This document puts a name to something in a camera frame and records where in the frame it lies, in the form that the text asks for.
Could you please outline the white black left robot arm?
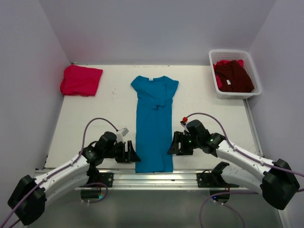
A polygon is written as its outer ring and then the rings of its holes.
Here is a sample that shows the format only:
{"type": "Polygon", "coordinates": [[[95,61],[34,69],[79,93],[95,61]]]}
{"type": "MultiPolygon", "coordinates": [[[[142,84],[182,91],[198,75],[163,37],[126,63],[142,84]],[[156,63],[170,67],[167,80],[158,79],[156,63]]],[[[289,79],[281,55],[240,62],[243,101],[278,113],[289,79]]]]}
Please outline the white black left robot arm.
{"type": "Polygon", "coordinates": [[[46,207],[76,188],[107,189],[97,166],[104,159],[117,163],[140,162],[132,141],[123,142],[117,133],[105,132],[98,141],[91,142],[70,161],[46,172],[21,178],[8,200],[11,213],[25,226],[35,222],[46,207]]]}

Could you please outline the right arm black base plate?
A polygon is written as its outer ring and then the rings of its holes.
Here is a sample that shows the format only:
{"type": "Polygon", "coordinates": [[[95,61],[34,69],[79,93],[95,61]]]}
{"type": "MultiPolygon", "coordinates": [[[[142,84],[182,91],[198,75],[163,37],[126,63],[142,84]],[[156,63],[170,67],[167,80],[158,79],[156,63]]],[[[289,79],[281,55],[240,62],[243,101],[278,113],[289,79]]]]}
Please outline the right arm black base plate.
{"type": "Polygon", "coordinates": [[[203,171],[196,174],[197,185],[199,188],[238,188],[239,185],[226,183],[220,174],[213,171],[203,171]]]}

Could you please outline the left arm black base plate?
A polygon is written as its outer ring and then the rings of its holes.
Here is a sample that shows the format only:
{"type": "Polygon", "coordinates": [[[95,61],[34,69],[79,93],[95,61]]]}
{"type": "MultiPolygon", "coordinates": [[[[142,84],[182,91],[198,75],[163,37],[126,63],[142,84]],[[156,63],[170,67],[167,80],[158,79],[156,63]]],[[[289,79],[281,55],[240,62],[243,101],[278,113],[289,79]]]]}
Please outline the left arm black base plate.
{"type": "Polygon", "coordinates": [[[108,188],[111,188],[113,186],[114,173],[100,172],[97,174],[96,181],[105,184],[108,188]]]}

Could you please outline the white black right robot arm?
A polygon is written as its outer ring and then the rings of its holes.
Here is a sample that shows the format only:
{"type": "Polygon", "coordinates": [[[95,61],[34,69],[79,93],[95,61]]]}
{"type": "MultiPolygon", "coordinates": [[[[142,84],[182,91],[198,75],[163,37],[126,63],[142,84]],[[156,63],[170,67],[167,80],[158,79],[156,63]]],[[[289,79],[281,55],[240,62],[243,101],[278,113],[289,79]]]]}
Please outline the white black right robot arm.
{"type": "Polygon", "coordinates": [[[222,161],[211,171],[197,174],[198,186],[239,186],[260,194],[276,209],[284,210],[300,189],[289,164],[241,150],[225,135],[210,133],[199,120],[182,121],[183,132],[175,131],[168,154],[192,155],[201,149],[222,161]]]}

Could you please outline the blue t shirt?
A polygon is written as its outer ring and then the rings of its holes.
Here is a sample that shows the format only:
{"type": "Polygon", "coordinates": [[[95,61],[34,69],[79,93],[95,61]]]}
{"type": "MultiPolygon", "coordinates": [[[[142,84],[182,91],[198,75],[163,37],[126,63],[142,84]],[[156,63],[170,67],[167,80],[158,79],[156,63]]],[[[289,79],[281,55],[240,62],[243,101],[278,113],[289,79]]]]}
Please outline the blue t shirt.
{"type": "Polygon", "coordinates": [[[136,173],[172,172],[172,103],[179,82],[167,76],[137,76],[131,86],[137,93],[136,173]]]}

